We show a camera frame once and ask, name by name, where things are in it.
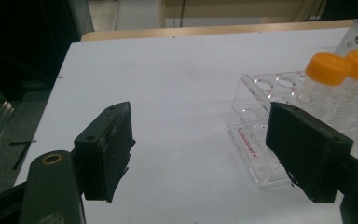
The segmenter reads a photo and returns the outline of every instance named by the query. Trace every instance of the red label on rack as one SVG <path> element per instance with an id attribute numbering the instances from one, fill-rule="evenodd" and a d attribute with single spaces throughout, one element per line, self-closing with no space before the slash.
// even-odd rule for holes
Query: red label on rack
<path id="1" fill-rule="evenodd" d="M 252 145 L 249 141 L 249 139 L 246 137 L 245 133 L 241 130 L 241 128 L 238 129 L 238 134 L 240 135 L 243 143 L 246 145 L 246 147 L 248 148 L 248 151 L 251 153 L 252 157 L 254 159 L 258 159 L 259 157 L 257 156 L 257 153 L 253 150 Z"/>

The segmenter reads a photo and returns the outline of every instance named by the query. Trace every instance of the dark floor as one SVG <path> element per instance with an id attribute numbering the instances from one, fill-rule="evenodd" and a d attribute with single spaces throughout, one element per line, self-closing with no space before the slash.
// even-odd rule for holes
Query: dark floor
<path id="1" fill-rule="evenodd" d="M 50 92 L 51 89 L 35 89 L 27 91 L 21 101 L 9 102 L 13 112 L 0 137 L 0 192 L 13 187 Z M 0 93 L 0 109 L 5 100 Z"/>

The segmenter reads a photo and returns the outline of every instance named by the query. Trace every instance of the floor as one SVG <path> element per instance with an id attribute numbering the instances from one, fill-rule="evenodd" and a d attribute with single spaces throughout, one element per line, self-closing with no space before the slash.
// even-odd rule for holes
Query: floor
<path id="1" fill-rule="evenodd" d="M 117 6 L 116 0 L 89 1 L 95 31 L 114 30 Z M 5 114 L 0 117 L 0 192 L 13 187 L 51 93 L 32 81 L 23 85 L 27 91 L 20 102 L 6 102 L 0 92 L 0 112 L 6 111 L 0 113 Z"/>

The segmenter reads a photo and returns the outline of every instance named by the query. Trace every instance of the white table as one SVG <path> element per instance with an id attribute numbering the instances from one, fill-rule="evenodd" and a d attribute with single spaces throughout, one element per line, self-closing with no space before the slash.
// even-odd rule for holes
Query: white table
<path id="1" fill-rule="evenodd" d="M 130 170 L 111 204 L 84 202 L 88 223 L 342 223 L 336 202 L 298 187 L 261 189 L 226 131 L 240 74 L 303 69 L 348 28 L 74 43 L 17 179 L 108 106 L 131 102 Z"/>

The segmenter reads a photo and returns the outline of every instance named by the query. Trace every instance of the gray floor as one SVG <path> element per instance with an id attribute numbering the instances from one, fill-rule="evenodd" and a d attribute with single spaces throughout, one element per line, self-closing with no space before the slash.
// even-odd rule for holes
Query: gray floor
<path id="1" fill-rule="evenodd" d="M 116 0 L 89 1 L 95 31 L 114 30 Z M 28 147 L 48 102 L 51 90 L 27 91 L 21 102 L 9 102 L 13 112 L 0 137 L 0 192 L 13 187 Z M 0 109 L 5 101 L 0 92 Z"/>

